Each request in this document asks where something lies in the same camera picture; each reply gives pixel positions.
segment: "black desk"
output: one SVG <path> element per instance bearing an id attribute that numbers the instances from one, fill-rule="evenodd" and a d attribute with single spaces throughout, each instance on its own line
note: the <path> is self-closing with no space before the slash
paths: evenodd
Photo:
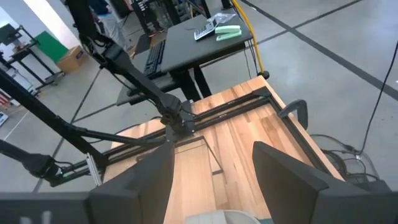
<path id="1" fill-rule="evenodd" d="M 224 10 L 223 12 L 235 13 L 233 9 Z M 198 42 L 195 41 L 193 32 L 195 29 L 203 27 L 206 23 L 204 16 L 196 16 L 169 28 L 161 65 L 164 73 L 170 72 L 172 75 L 176 72 L 185 73 L 173 75 L 173 77 L 177 78 L 186 77 L 188 75 L 186 71 L 193 68 L 195 80 L 203 97 L 210 96 L 211 91 L 199 65 L 244 49 L 244 42 L 252 38 L 245 23 L 238 16 L 234 16 L 230 21 L 220 24 L 220 26 L 241 26 L 242 35 L 240 37 L 217 42 L 216 35 L 213 35 Z"/>
<path id="2" fill-rule="evenodd" d="M 54 79 L 54 75 L 56 75 L 56 73 L 54 73 L 33 51 L 32 51 L 32 47 L 34 45 L 36 45 L 37 42 L 33 42 L 33 43 L 29 43 L 27 45 L 25 45 L 22 49 L 20 49 L 19 51 L 17 51 L 16 53 L 14 53 L 13 55 L 11 55 L 11 59 L 7 62 L 8 65 L 11 65 L 14 62 L 18 62 L 20 63 L 20 65 L 22 65 L 24 67 L 24 69 L 26 69 L 33 77 L 35 77 L 41 84 L 41 86 L 37 87 L 36 90 L 39 90 L 47 85 L 51 85 L 54 84 L 55 79 Z M 31 54 L 34 58 L 36 58 L 36 60 L 47 70 L 51 73 L 51 76 L 46 78 L 46 80 L 41 79 L 38 75 L 36 75 L 36 73 L 34 73 L 27 65 L 25 65 L 24 62 L 22 62 L 22 60 L 27 57 L 29 54 Z"/>
<path id="3" fill-rule="evenodd" d="M 233 9 L 228 9 L 223 12 L 235 13 Z M 194 29 L 203 27 L 205 24 L 206 18 L 204 16 L 196 16 L 193 19 L 169 28 L 167 31 L 162 64 L 160 65 L 161 72 L 169 72 L 174 82 L 181 87 L 187 99 L 193 101 L 198 101 L 201 97 L 190 77 L 188 69 L 193 68 L 195 80 L 203 97 L 210 96 L 210 88 L 199 66 L 224 55 L 244 49 L 244 42 L 252 38 L 244 22 L 238 16 L 234 16 L 222 26 L 241 26 L 242 35 L 240 37 L 217 42 L 216 35 L 214 35 L 198 42 L 195 41 L 193 38 Z M 133 65 L 142 72 L 144 71 L 148 54 L 149 50 L 136 55 L 132 61 Z M 168 86 L 171 86 L 170 76 L 166 75 L 164 78 L 162 77 L 154 80 L 154 83 L 160 88 L 167 89 Z M 135 102 L 134 99 L 136 96 L 128 97 L 128 91 L 128 88 L 125 86 L 122 87 L 116 105 L 119 106 L 125 103 L 132 104 L 132 102 Z"/>
<path id="4" fill-rule="evenodd" d="M 144 71 L 149 52 L 150 52 L 150 50 L 146 50 L 143 53 L 135 55 L 132 60 L 132 64 L 140 72 Z M 175 77 L 172 78 L 170 74 L 165 74 L 162 77 L 156 78 L 152 81 L 165 93 L 176 89 L 176 86 L 177 86 L 178 88 L 182 89 L 182 91 L 184 92 L 184 95 L 187 99 L 190 99 L 196 95 L 199 95 L 199 92 L 197 91 L 197 89 L 195 87 L 195 83 L 190 78 L 190 76 L 178 79 L 179 81 L 183 80 L 184 83 L 179 83 L 176 80 L 177 79 Z M 137 95 L 141 91 L 138 90 L 133 84 L 131 84 L 128 80 L 124 81 L 124 84 L 126 84 L 130 88 L 133 88 L 136 91 L 134 92 L 134 94 L 132 96 L 128 96 L 127 93 L 129 92 L 130 89 L 123 86 L 119 93 L 118 100 L 116 101 L 116 106 L 121 106 L 125 103 L 130 103 L 131 105 L 134 105 L 136 103 L 144 101 L 142 98 L 139 98 L 139 96 Z"/>

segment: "green panel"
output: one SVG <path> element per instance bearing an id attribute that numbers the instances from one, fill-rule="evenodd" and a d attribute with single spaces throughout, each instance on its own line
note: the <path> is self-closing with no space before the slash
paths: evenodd
<path id="1" fill-rule="evenodd" d="M 58 62 L 68 52 L 68 49 L 47 31 L 39 34 L 35 39 L 39 41 L 36 47 L 54 62 Z"/>

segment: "person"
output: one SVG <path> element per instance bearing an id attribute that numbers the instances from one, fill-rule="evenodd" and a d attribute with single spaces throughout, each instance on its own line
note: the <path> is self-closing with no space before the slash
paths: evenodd
<path id="1" fill-rule="evenodd" d="M 147 22 L 151 22 L 157 32 L 164 32 L 164 28 L 160 26 L 155 13 L 149 6 L 146 5 L 146 2 L 147 0 L 143 0 L 142 2 L 133 0 L 131 6 L 134 12 L 136 12 L 138 20 L 144 32 L 149 37 L 153 37 L 156 35 L 156 33 L 148 28 Z"/>
<path id="2" fill-rule="evenodd" d="M 112 15 L 112 8 L 105 0 L 89 0 L 89 4 L 99 20 L 103 23 L 106 33 L 115 43 L 129 52 L 132 47 L 128 46 L 123 36 L 122 29 L 119 27 L 118 21 Z"/>

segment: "black keyboard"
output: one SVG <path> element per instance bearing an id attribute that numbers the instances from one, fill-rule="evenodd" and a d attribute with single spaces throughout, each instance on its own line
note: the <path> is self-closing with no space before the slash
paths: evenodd
<path id="1" fill-rule="evenodd" d="M 161 42 L 157 43 L 156 45 L 153 46 L 153 48 L 150 49 L 147 63 L 144 69 L 144 75 L 147 78 L 156 78 L 156 75 L 158 74 L 156 72 L 157 66 L 162 63 L 163 50 L 165 44 L 166 40 L 162 40 Z"/>

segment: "black floor line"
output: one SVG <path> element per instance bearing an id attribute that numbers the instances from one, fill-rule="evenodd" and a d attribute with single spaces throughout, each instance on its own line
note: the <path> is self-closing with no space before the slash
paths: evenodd
<path id="1" fill-rule="evenodd" d="M 262 44 L 262 43 L 264 43 L 264 42 L 267 42 L 268 40 L 272 40 L 272 39 L 274 39 L 274 38 L 276 38 L 276 37 L 278 37 L 278 36 L 280 36 L 280 35 L 282 35 L 282 34 L 285 34 L 285 33 L 287 33 L 287 30 L 284 30 L 284 31 L 279 32 L 279 33 L 277 33 L 277 34 L 275 34 L 275 35 L 272 35 L 272 36 L 270 36 L 270 37 L 268 37 L 268 38 L 265 38 L 265 39 L 263 39 L 263 40 L 260 40 L 257 44 Z M 237 52 L 233 52 L 233 53 L 231 53 L 231 54 L 222 56 L 222 57 L 220 57 L 220 58 L 218 58 L 218 59 L 215 59 L 215 60 L 212 60 L 212 61 L 210 61 L 210 62 L 204 63 L 202 66 L 200 66 L 200 68 L 205 68 L 205 67 L 207 67 L 207 66 L 209 66 L 209 65 L 213 65 L 214 63 L 219 62 L 220 60 L 224 60 L 224 59 L 226 59 L 226 58 L 228 58 L 228 57 L 230 57 L 230 56 L 232 56 L 232 55 L 235 55 L 235 54 L 237 54 L 237 53 L 240 53 L 240 52 L 242 52 L 242 51 L 243 51 L 243 50 L 240 50 L 240 51 L 237 51 Z M 78 118 L 78 119 L 74 120 L 72 123 L 76 123 L 76 122 L 81 121 L 81 120 L 83 120 L 83 119 L 89 118 L 89 117 L 91 117 L 91 116 L 93 116 L 93 115 L 96 115 L 96 114 L 98 114 L 98 113 L 100 113 L 100 112 L 102 112 L 102 111 L 104 111 L 104 110 L 107 110 L 107 109 L 109 109 L 109 108 L 112 108 L 112 107 L 114 107 L 114 106 L 116 106 L 116 103 L 113 103 L 113 104 L 111 104 L 111 105 L 105 106 L 104 108 L 101 108 L 101 109 L 99 109 L 99 110 L 97 110 L 97 111 L 94 111 L 94 112 L 92 112 L 92 113 L 90 113 L 90 114 L 84 115 L 84 116 L 82 116 L 81 118 Z"/>
<path id="2" fill-rule="evenodd" d="M 340 11 L 340 10 L 342 10 L 342 9 L 345 9 L 345 8 L 347 8 L 348 6 L 352 6 L 353 4 L 356 4 L 356 3 L 361 2 L 361 1 L 363 1 L 363 0 L 355 0 L 355 1 L 352 1 L 352 2 L 350 2 L 350 3 L 348 3 L 348 4 L 345 4 L 344 6 L 338 7 L 337 9 L 334 9 L 334 10 L 332 10 L 332 11 L 326 12 L 326 13 L 324 13 L 324 14 L 322 14 L 322 15 L 320 15 L 320 16 L 317 16 L 317 17 L 315 17 L 315 18 L 313 18 L 313 19 L 309 19 L 309 20 L 307 20 L 307 21 L 305 21 L 305 22 L 300 23 L 299 25 L 293 26 L 293 29 L 298 29 L 298 28 L 300 28 L 300 27 L 302 27 L 302 26 L 304 26 L 304 25 L 307 25 L 307 24 L 309 24 L 309 23 L 311 23 L 311 22 L 313 22 L 313 21 L 317 21 L 317 20 L 319 20 L 319 19 L 322 19 L 322 18 L 324 18 L 325 16 L 329 16 L 330 14 L 333 14 L 333 13 L 335 13 L 335 12 L 337 12 L 337 11 Z"/>
<path id="3" fill-rule="evenodd" d="M 264 43 L 264 42 L 267 42 L 267 41 L 269 41 L 269 40 L 275 39 L 276 37 L 278 37 L 278 36 L 280 36 L 280 35 L 283 35 L 283 34 L 285 34 L 285 33 L 287 33 L 287 32 L 288 32 L 287 30 L 284 30 L 284 31 L 279 32 L 279 33 L 277 33 L 277 34 L 275 34 L 275 35 L 272 35 L 272 36 L 267 37 L 267 38 L 265 38 L 265 39 L 263 39 L 263 40 L 260 40 L 259 42 L 257 42 L 257 45 L 260 45 L 260 44 L 262 44 L 262 43 Z M 233 53 L 230 53 L 230 54 L 228 54 L 228 55 L 224 55 L 224 56 L 222 56 L 222 57 L 219 57 L 218 59 L 214 59 L 214 60 L 212 60 L 212 61 L 210 61 L 210 62 L 204 63 L 203 65 L 200 66 L 200 68 L 205 68 L 205 67 L 207 67 L 207 66 L 209 66 L 209 65 L 213 65 L 214 63 L 219 62 L 220 60 L 224 60 L 224 59 L 226 59 L 226 58 L 228 58 L 228 57 L 230 57 L 230 56 L 236 55 L 237 53 L 240 53 L 240 52 L 242 52 L 242 51 L 243 51 L 243 50 L 239 50 L 239 51 L 237 51 L 237 52 L 233 52 Z"/>
<path id="4" fill-rule="evenodd" d="M 79 104 L 79 107 L 76 109 L 75 114 L 73 115 L 73 117 L 72 117 L 72 119 L 71 119 L 71 121 L 70 121 L 71 123 L 74 122 L 74 120 L 75 120 L 77 114 L 78 114 L 79 111 L 80 111 L 81 106 L 83 106 L 83 103 L 86 101 L 86 98 L 87 98 L 88 94 L 90 93 L 90 91 L 91 91 L 91 89 L 92 89 L 92 87 L 93 87 L 95 81 L 97 80 L 98 75 L 100 74 L 100 72 L 101 72 L 101 69 L 98 70 L 98 72 L 97 72 L 97 74 L 95 75 L 93 81 L 91 82 L 91 85 L 88 87 L 86 94 L 84 95 L 83 99 L 81 100 L 81 102 L 80 102 L 80 104 Z M 64 140 L 65 140 L 64 138 L 61 138 L 60 142 L 59 142 L 58 145 L 56 146 L 56 148 L 55 148 L 55 150 L 54 150 L 54 152 L 53 152 L 53 154 L 52 154 L 52 157 L 53 157 L 53 158 L 55 158 L 55 156 L 58 154 L 58 151 L 60 150 L 60 148 L 61 148 L 61 146 L 62 146 Z M 37 192 L 39 191 L 40 187 L 42 186 L 42 184 L 43 184 L 43 179 L 39 179 L 39 181 L 37 181 L 37 184 L 36 184 L 35 188 L 33 189 L 33 193 L 37 193 Z"/>
<path id="5" fill-rule="evenodd" d="M 83 120 L 83 119 L 86 119 L 86 118 L 88 118 L 88 117 L 90 117 L 90 116 L 96 115 L 96 114 L 98 114 L 99 112 L 102 112 L 102 111 L 104 111 L 104 110 L 106 110 L 106 109 L 109 109 L 109 108 L 111 108 L 111 107 L 113 107 L 113 106 L 115 106 L 115 105 L 116 105 L 116 103 L 113 103 L 113 104 L 111 104 L 111 105 L 105 106 L 104 108 L 101 108 L 101 109 L 99 109 L 99 110 L 97 110 L 97 111 L 94 111 L 94 112 L 92 112 L 92 113 L 89 113 L 89 114 L 87 114 L 87 115 L 82 116 L 81 118 L 78 118 L 78 119 L 74 120 L 74 122 L 72 122 L 72 123 L 76 123 L 76 122 L 81 121 L 81 120 Z"/>
<path id="6" fill-rule="evenodd" d="M 287 24 L 285 24 L 284 22 L 278 20 L 276 17 L 270 15 L 269 13 L 265 12 L 264 10 L 260 9 L 259 7 L 257 7 L 256 5 L 247 2 L 246 0 L 241 0 L 243 3 L 247 4 L 250 7 L 253 7 L 256 9 L 257 12 L 261 13 L 263 16 L 266 16 L 268 19 L 274 21 L 276 24 L 280 25 L 281 27 L 283 27 L 284 29 L 286 29 L 288 32 L 290 32 L 291 34 L 293 34 L 294 36 L 298 37 L 300 40 L 306 42 L 308 45 L 312 46 L 313 48 L 317 49 L 319 52 L 323 53 L 324 55 L 326 55 L 327 57 L 329 57 L 330 59 L 334 60 L 335 62 L 339 63 L 341 66 L 347 68 L 349 71 L 353 72 L 355 75 L 357 75 L 359 78 L 362 78 L 364 81 L 368 82 L 369 84 L 371 84 L 372 86 L 378 88 L 379 90 L 382 87 L 382 81 L 380 81 L 379 79 L 377 79 L 376 77 L 372 76 L 371 74 L 365 72 L 364 70 L 362 70 L 361 68 L 357 67 L 356 65 L 352 64 L 351 62 L 345 60 L 344 58 L 340 57 L 339 55 L 333 53 L 331 50 L 327 49 L 326 47 L 316 43 L 314 40 L 312 40 L 311 38 L 307 37 L 306 35 L 300 33 L 299 31 L 297 31 L 294 28 L 291 28 L 290 26 L 288 26 Z M 323 15 L 318 16 L 317 18 L 320 19 L 324 17 Z M 398 91 L 395 90 L 393 87 L 386 85 L 384 87 L 384 93 L 391 96 L 393 99 L 398 100 Z"/>
<path id="7" fill-rule="evenodd" d="M 75 119 L 76 119 L 76 117 L 77 117 L 77 114 L 79 113 L 81 107 L 83 106 L 83 103 L 85 103 L 86 98 L 87 98 L 88 94 L 90 93 L 92 87 L 94 86 L 94 83 L 95 83 L 95 81 L 97 80 L 98 75 L 100 75 L 101 71 L 102 71 L 102 69 L 99 69 L 99 70 L 98 70 L 98 72 L 97 72 L 97 74 L 95 75 L 93 81 L 91 82 L 91 85 L 88 87 L 86 94 L 84 95 L 83 99 L 81 100 L 81 102 L 80 102 L 80 104 L 79 104 L 79 107 L 76 109 L 75 114 L 73 115 L 73 118 L 72 118 L 72 120 L 70 121 L 71 123 L 73 123 L 73 122 L 75 121 Z"/>

